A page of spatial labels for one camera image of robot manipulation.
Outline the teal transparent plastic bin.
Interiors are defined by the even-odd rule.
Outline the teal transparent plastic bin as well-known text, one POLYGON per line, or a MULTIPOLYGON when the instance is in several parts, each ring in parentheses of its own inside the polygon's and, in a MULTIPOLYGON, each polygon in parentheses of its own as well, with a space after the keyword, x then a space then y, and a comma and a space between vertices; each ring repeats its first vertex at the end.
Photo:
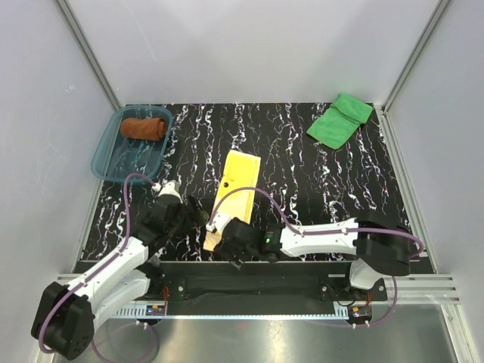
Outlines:
POLYGON ((162 164, 172 131, 173 115, 165 107, 129 105, 117 110, 110 118, 91 163, 92 174, 106 182, 122 184, 131 173, 154 178, 162 164), (134 118, 144 122, 160 119, 166 134, 159 141, 133 139, 122 135, 121 125, 134 118))

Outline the brown towel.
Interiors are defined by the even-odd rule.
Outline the brown towel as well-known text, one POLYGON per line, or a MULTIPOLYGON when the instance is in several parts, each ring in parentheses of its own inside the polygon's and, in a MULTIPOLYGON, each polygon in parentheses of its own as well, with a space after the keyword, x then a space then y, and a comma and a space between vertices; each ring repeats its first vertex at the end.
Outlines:
POLYGON ((167 133, 167 124, 162 118, 128 118, 121 122, 120 133, 125 138, 145 141, 160 141, 167 133))

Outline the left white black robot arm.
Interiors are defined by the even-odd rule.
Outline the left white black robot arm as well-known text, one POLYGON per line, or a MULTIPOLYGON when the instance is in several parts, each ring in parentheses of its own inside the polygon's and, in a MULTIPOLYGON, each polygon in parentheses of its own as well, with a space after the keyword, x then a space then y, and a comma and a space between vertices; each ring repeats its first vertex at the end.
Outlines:
POLYGON ((41 351, 73 360, 114 312, 140 297, 156 299, 163 278, 151 258, 208 220, 194 197, 185 202, 171 194, 159 197, 127 240, 96 265, 67 284, 54 281, 44 289, 31 329, 41 351))

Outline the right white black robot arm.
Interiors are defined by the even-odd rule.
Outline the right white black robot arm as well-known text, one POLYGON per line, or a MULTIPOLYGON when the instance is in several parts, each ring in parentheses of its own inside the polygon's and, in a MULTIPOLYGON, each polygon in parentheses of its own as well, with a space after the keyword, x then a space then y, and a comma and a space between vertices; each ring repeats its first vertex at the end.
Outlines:
POLYGON ((206 229, 220 237, 214 252, 237 265, 252 258, 274 263, 307 254, 354 256, 343 290, 350 299, 357 300, 381 278, 409 275, 411 258, 424 248, 405 228, 389 226, 366 216, 325 225, 285 222, 263 231, 226 213, 216 213, 206 229))

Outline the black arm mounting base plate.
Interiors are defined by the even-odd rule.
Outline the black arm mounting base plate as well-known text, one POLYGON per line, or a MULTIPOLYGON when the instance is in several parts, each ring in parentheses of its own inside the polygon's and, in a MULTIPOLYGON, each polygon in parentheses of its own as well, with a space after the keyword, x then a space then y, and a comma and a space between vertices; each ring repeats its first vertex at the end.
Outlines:
POLYGON ((148 291, 135 301, 184 301, 207 294, 228 296, 307 296, 310 299, 350 302, 385 301, 382 278, 370 290, 351 287, 349 262, 283 261, 246 262, 238 267, 228 262, 161 262, 143 268, 148 273, 148 291))

